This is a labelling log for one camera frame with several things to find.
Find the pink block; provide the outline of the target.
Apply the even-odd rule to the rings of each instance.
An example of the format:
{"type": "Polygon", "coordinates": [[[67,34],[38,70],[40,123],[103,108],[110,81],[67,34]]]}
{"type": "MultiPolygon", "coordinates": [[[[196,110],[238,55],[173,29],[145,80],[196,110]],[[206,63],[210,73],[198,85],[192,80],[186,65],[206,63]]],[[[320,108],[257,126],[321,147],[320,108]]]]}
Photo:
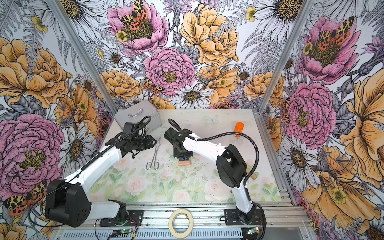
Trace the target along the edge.
{"type": "Polygon", "coordinates": [[[189,166],[191,161],[178,161],[179,166],[189,166]]]}

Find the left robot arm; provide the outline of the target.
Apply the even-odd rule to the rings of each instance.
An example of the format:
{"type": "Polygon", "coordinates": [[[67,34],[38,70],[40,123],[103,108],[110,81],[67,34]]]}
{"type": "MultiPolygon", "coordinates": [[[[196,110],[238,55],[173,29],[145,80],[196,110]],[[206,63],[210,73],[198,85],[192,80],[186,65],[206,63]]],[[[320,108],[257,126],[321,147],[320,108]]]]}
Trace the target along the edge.
{"type": "Polygon", "coordinates": [[[127,154],[152,149],[156,144],[147,135],[151,117],[146,116],[138,123],[125,123],[123,131],[111,138],[105,147],[91,160],[63,180],[54,180],[47,187],[45,218],[79,227],[86,221],[111,219],[122,225],[128,220],[127,205],[116,200],[91,201],[87,192],[112,165],[127,154]]]}

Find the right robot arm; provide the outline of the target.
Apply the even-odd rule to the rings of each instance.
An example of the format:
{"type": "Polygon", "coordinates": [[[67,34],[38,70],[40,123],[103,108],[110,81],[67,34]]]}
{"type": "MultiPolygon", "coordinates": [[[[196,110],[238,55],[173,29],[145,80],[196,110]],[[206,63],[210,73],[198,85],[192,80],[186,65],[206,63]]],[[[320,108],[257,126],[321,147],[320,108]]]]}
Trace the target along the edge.
{"type": "Polygon", "coordinates": [[[164,138],[173,145],[174,157],[180,164],[190,163],[194,153],[214,162],[220,180],[231,188],[236,200],[237,217],[244,224],[249,224],[255,212],[248,189],[246,187],[247,164],[234,145],[227,147],[202,141],[189,130],[176,131],[173,128],[166,130],[164,138]]]}

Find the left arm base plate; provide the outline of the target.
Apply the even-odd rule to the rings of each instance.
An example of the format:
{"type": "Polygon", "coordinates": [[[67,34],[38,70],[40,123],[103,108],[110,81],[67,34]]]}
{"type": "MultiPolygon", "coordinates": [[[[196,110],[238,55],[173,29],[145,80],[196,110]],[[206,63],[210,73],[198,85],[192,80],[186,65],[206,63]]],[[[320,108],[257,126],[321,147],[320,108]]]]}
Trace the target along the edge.
{"type": "Polygon", "coordinates": [[[100,227],[139,227],[142,224],[143,210],[126,210],[118,213],[115,218],[101,219],[100,227]]]}

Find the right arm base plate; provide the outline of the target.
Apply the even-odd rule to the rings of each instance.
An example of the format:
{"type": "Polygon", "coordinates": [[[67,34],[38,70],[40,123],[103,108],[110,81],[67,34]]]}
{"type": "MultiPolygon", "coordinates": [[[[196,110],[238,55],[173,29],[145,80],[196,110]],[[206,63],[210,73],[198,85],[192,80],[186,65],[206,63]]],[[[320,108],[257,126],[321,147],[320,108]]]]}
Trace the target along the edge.
{"type": "Polygon", "coordinates": [[[221,220],[223,220],[227,226],[265,226],[267,224],[266,218],[263,217],[259,208],[256,209],[254,215],[247,223],[241,220],[240,211],[237,209],[225,209],[224,216],[221,218],[221,220]]]}

